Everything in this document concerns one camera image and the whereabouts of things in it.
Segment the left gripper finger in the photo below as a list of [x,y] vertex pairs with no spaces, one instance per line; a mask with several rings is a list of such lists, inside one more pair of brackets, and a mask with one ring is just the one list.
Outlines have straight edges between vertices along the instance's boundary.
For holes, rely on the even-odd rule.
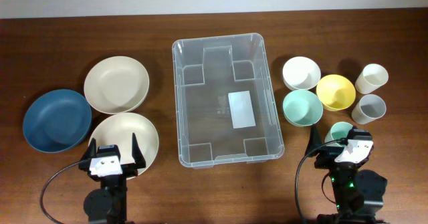
[[88,148],[86,149],[81,161],[91,160],[96,156],[96,139],[92,138]]
[[145,159],[140,151],[135,133],[132,133],[132,157],[136,166],[145,165]]

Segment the mint green cup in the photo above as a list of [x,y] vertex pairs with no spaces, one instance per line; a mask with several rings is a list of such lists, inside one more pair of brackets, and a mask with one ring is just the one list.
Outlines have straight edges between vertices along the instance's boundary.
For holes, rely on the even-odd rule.
[[348,132],[352,129],[353,125],[348,122],[337,122],[328,131],[324,141],[330,142],[340,138],[346,138]]

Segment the beige plate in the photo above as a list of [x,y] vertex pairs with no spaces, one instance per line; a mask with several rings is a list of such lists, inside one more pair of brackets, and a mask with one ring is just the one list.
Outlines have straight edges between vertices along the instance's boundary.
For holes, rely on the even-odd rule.
[[146,167],[138,169],[138,175],[141,175],[152,165],[159,149],[158,132],[148,118],[131,112],[115,114],[97,125],[90,140],[95,138],[97,147],[117,145],[120,151],[120,163],[129,164],[134,161],[132,134],[135,134],[139,149],[146,161]]
[[150,78],[136,59],[113,56],[98,62],[84,81],[84,95],[95,110],[105,114],[130,112],[148,95]]

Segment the dark blue plate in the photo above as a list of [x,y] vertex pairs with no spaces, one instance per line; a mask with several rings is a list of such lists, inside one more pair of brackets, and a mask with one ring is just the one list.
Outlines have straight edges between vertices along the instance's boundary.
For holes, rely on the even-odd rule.
[[23,119],[23,135],[34,149],[58,153],[79,145],[92,125],[92,110],[83,95],[68,89],[40,96]]

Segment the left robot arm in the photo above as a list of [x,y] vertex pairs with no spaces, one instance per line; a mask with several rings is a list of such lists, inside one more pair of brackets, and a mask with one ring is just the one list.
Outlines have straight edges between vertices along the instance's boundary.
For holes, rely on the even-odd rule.
[[78,168],[100,183],[100,188],[91,191],[84,200],[84,212],[89,223],[125,223],[127,221],[126,180],[138,175],[138,169],[146,166],[136,136],[132,135],[132,163],[120,162],[120,150],[116,145],[96,146],[90,141]]

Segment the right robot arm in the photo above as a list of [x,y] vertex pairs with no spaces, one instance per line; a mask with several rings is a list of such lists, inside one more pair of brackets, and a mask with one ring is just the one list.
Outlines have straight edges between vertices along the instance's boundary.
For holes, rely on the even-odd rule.
[[344,138],[322,142],[315,125],[311,126],[305,155],[315,157],[314,167],[328,170],[334,193],[336,214],[319,214],[316,222],[378,223],[387,179],[371,170],[360,170],[373,150],[371,134],[353,126]]

